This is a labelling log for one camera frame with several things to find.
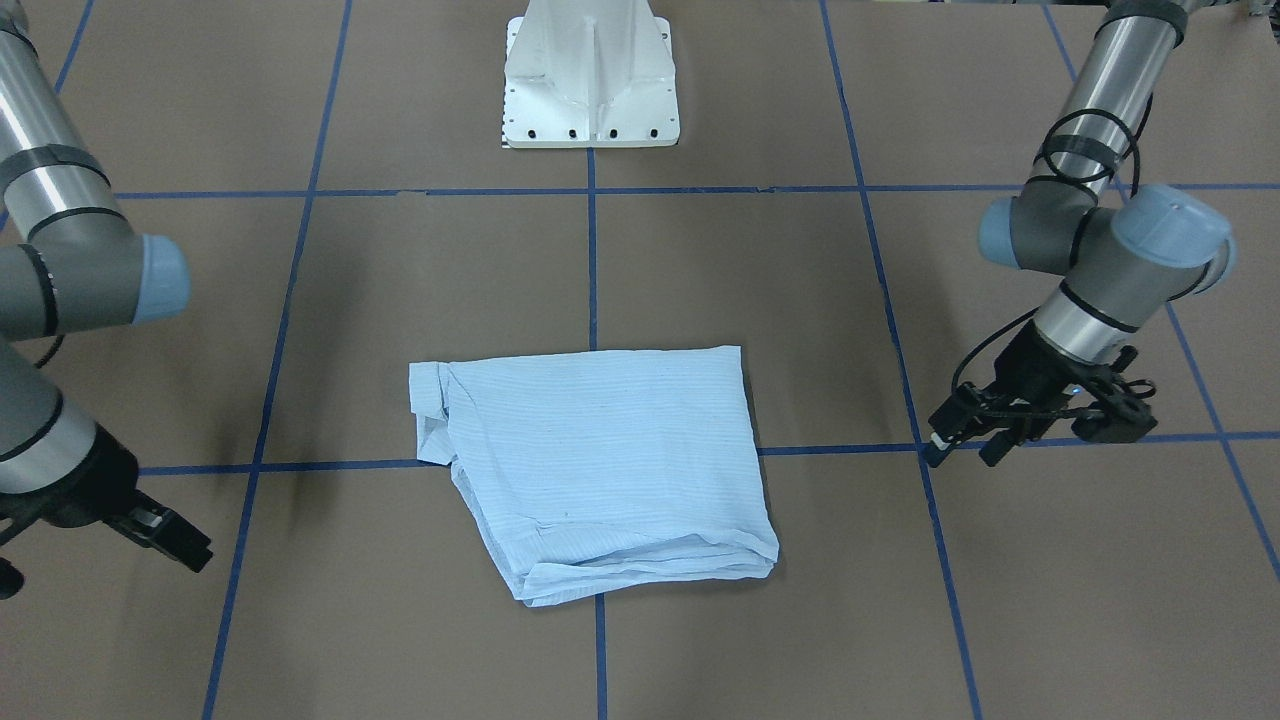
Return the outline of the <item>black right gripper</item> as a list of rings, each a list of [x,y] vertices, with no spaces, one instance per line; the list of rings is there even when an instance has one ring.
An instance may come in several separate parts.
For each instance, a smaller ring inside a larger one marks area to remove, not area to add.
[[[3,519],[12,523],[3,529],[1,543],[36,521],[64,529],[105,521],[138,547],[202,571],[214,557],[211,539],[173,509],[138,498],[138,479],[137,457],[97,425],[93,443],[69,471],[42,488],[1,495]]]

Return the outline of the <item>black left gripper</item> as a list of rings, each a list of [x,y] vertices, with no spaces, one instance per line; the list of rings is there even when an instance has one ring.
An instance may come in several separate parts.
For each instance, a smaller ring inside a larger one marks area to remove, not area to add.
[[[982,389],[961,383],[928,418],[931,437],[924,450],[929,468],[940,468],[947,456],[969,439],[986,437],[979,459],[996,468],[1024,442],[1024,425],[1015,421],[1075,419],[1084,407],[1069,407],[1070,388],[1085,364],[1048,342],[1032,320],[1015,320],[1010,343],[995,359],[995,379]]]

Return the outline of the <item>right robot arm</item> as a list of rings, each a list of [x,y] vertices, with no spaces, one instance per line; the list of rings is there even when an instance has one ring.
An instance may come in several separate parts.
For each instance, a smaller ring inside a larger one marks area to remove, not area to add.
[[[35,523],[102,523],[191,571],[211,541],[140,491],[140,462],[15,342],[138,325],[180,314],[189,266],[168,237],[141,234],[116,201],[40,64],[18,1],[3,4],[3,539]]]

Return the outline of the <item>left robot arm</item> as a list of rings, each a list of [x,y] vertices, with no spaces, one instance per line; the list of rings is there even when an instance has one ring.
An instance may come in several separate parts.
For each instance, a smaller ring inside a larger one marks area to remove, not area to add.
[[[1001,464],[1060,423],[1088,445],[1158,427],[1157,384],[1133,378],[1135,337],[1169,304],[1220,287],[1239,263],[1231,222],[1146,178],[1143,141],[1170,59],[1203,15],[1257,17],[1267,1],[1097,1],[1070,88],[1012,192],[975,222],[974,259],[1043,277],[1046,296],[954,366],[922,425],[925,468],[975,446]]]

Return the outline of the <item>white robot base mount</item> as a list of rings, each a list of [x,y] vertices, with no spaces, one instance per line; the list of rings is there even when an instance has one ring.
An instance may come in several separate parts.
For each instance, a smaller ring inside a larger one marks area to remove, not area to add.
[[[680,141],[669,22],[648,1],[531,1],[506,27],[507,149],[654,149]]]

